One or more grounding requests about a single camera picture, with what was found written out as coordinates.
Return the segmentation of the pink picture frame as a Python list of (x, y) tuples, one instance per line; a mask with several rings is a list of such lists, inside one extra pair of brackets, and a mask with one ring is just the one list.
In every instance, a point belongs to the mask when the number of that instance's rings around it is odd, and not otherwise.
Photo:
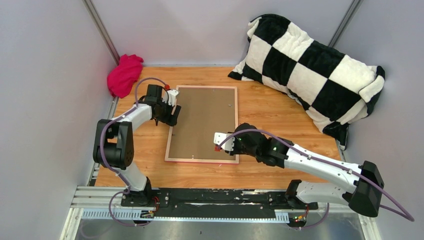
[(178, 85), (181, 106), (177, 124), (169, 129), (165, 161), (238, 164), (238, 155), (216, 151), (214, 134), (233, 132), (238, 121), (235, 86)]

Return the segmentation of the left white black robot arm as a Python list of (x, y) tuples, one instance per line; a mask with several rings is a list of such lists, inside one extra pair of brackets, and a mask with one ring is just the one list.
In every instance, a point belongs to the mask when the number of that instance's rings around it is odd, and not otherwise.
[(146, 94), (128, 111), (97, 122), (93, 161), (114, 172), (124, 182), (124, 199), (136, 206), (149, 206), (154, 196), (149, 178), (133, 162), (134, 131), (150, 120), (175, 126), (181, 111), (177, 104), (178, 95), (179, 91), (168, 85), (150, 84)]

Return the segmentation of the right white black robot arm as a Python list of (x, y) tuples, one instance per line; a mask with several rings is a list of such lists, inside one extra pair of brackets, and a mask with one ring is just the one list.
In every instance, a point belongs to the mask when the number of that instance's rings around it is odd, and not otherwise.
[(236, 132), (215, 132), (213, 142), (216, 151), (248, 155), (267, 166), (298, 170), (326, 181), (291, 181), (285, 201), (292, 209), (322, 202), (348, 206), (366, 217), (375, 218), (379, 214), (384, 181), (373, 162), (357, 164), (335, 160), (248, 123), (239, 125)]

